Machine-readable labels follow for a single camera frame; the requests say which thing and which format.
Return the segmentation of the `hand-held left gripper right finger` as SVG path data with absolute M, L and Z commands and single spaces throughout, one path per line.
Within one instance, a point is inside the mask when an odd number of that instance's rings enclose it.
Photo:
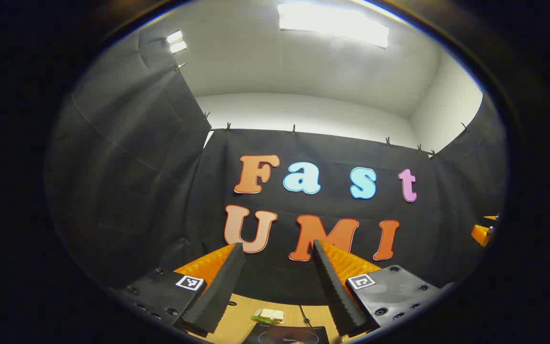
M 399 264 L 378 268 L 323 240 L 312 259 L 340 335 L 397 326 L 439 302 L 454 283 L 435 287 Z

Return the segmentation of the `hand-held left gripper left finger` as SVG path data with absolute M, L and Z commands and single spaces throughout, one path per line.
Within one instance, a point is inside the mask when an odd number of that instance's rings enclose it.
M 225 313 L 246 259 L 234 243 L 180 268 L 155 268 L 113 297 L 146 320 L 171 332 L 206 337 Z

